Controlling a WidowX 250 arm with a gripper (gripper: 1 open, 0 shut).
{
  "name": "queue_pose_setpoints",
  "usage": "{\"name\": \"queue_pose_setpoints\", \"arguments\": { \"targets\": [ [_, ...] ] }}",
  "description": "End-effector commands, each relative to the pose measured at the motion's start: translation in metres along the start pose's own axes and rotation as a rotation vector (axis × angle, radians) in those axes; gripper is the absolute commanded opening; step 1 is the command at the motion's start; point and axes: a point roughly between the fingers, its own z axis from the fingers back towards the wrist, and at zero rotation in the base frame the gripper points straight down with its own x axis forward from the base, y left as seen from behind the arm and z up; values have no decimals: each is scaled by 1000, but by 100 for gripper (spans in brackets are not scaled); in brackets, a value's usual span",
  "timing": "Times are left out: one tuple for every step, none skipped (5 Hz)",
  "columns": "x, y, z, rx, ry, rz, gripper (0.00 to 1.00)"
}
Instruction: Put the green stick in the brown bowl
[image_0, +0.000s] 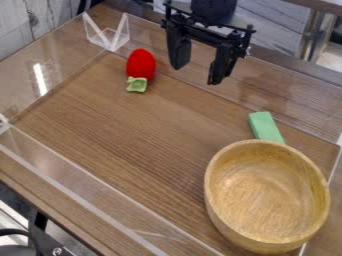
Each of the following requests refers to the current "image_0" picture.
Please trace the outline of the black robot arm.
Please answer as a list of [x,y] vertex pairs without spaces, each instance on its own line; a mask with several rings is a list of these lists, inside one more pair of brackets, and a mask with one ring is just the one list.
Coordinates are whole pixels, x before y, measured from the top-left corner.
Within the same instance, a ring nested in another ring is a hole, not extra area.
[[208,85],[218,85],[232,73],[239,58],[248,55],[252,24],[234,20],[238,0],[166,0],[162,28],[166,30],[168,60],[175,70],[191,60],[192,41],[216,49],[210,64]]

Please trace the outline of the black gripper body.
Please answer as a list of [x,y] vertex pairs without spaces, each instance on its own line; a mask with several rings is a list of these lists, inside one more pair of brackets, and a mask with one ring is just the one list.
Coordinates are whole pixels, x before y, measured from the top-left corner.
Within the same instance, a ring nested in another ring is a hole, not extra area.
[[190,40],[212,47],[228,44],[236,55],[248,55],[250,41],[256,32],[252,24],[235,17],[236,1],[166,1],[162,27],[178,27]]

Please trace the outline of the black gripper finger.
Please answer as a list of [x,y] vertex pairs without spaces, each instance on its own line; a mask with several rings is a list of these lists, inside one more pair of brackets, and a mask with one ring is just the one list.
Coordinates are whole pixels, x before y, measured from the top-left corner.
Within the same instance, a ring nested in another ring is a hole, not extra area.
[[183,68],[191,59],[191,40],[178,27],[167,28],[167,47],[170,64],[175,70]]
[[235,47],[228,44],[222,44],[216,48],[215,59],[210,65],[208,85],[218,85],[223,79],[230,76],[235,67],[238,55]]

